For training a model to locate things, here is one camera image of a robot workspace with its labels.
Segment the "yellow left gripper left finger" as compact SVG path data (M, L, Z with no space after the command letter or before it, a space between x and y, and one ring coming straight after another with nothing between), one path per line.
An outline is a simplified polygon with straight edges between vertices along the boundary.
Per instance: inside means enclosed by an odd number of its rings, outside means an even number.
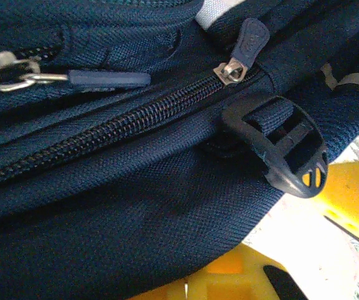
M186 300L185 284L186 279L179 279L136 295L135 300Z

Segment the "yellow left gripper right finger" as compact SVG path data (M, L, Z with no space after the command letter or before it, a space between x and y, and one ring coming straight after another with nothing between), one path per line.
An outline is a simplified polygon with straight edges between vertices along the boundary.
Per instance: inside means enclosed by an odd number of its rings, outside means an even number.
M279 262L239 244L187 278L187 300L308 300Z

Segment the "navy blue backpack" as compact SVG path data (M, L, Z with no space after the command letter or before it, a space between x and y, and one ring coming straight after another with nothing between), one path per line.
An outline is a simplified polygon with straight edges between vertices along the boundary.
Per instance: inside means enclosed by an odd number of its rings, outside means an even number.
M192 274L357 135L359 0L0 0L0 300Z

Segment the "floral table cover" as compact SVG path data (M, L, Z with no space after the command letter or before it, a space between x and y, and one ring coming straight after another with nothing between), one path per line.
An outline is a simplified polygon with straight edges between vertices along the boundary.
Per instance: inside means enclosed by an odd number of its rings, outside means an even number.
M359 136L333 164L359 161ZM311 199L284 195L245 238L283 264L308 300L359 300L359 242Z

